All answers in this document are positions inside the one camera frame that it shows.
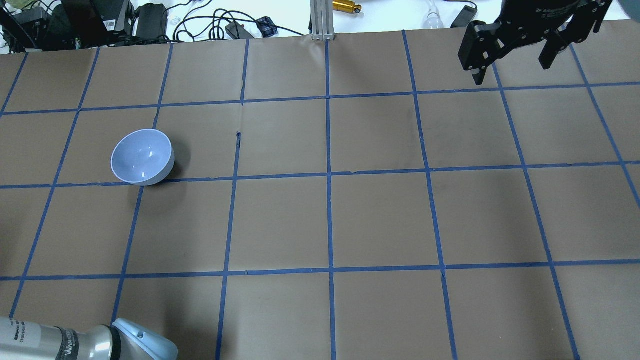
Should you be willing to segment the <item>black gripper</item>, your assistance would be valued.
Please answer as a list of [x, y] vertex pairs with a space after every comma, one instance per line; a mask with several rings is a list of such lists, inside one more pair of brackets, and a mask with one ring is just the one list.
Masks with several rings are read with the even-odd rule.
[[[546, 39], [538, 60], [544, 70], [550, 69], [570, 44], [583, 43], [589, 34], [600, 32], [612, 4], [612, 0], [503, 0], [496, 22], [474, 20], [467, 25], [458, 59], [480, 86], [497, 60]], [[566, 29], [554, 29], [570, 18]]]

